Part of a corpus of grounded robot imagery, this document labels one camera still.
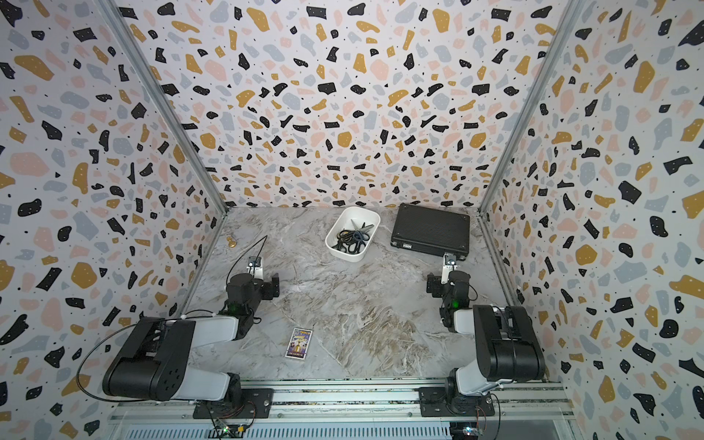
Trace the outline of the blue handled scissors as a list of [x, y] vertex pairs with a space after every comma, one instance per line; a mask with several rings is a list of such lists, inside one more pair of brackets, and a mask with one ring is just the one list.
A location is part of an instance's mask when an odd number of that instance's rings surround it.
[[369, 232], [374, 228], [373, 224], [367, 225], [363, 223], [361, 227], [353, 226], [352, 229], [346, 230], [344, 242], [348, 244], [363, 244], [366, 245], [370, 241]]

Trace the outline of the white plastic storage box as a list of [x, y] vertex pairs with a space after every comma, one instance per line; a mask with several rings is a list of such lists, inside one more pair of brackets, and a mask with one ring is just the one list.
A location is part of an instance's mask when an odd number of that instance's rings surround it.
[[364, 259], [381, 216], [358, 206], [343, 210], [328, 232], [324, 243], [330, 254], [341, 260], [357, 263]]

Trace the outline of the black handled large scissors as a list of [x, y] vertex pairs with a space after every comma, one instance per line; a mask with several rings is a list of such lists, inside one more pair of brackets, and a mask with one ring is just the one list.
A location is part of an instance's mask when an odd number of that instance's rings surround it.
[[337, 235], [337, 242], [333, 245], [333, 249], [348, 255], [359, 255], [365, 249], [367, 244], [348, 244], [344, 242], [345, 235], [346, 231], [342, 231]]

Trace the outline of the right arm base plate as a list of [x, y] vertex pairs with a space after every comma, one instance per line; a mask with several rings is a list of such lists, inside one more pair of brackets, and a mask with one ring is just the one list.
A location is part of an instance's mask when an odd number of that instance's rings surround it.
[[423, 417], [495, 415], [489, 395], [465, 396], [445, 387], [422, 387], [418, 396]]

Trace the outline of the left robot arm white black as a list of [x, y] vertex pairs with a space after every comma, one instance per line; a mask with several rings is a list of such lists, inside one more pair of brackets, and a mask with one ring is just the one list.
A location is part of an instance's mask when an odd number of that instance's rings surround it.
[[277, 273], [265, 280], [261, 258], [251, 257], [245, 272], [227, 279], [225, 291], [227, 299], [218, 313], [140, 319], [106, 371], [104, 394], [138, 401], [183, 400], [240, 407], [238, 374], [191, 367], [191, 351], [244, 338], [257, 321], [259, 305], [280, 296], [281, 281]]

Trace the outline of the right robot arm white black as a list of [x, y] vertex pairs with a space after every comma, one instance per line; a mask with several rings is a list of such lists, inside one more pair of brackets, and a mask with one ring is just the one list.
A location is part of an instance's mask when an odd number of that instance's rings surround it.
[[455, 368], [445, 380], [448, 403], [485, 396], [506, 383], [538, 381], [546, 374], [546, 361], [522, 306], [473, 304], [470, 275], [457, 269], [458, 258], [443, 256], [442, 272], [429, 274], [426, 292], [440, 299], [441, 322], [458, 335], [473, 337], [476, 359]]

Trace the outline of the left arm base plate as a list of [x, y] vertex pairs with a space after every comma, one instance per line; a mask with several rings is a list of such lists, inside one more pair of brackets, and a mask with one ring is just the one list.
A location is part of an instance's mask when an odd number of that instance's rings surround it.
[[210, 419], [266, 419], [271, 411], [274, 390], [272, 388], [245, 388], [229, 394], [221, 401], [198, 401], [192, 413], [195, 420]]

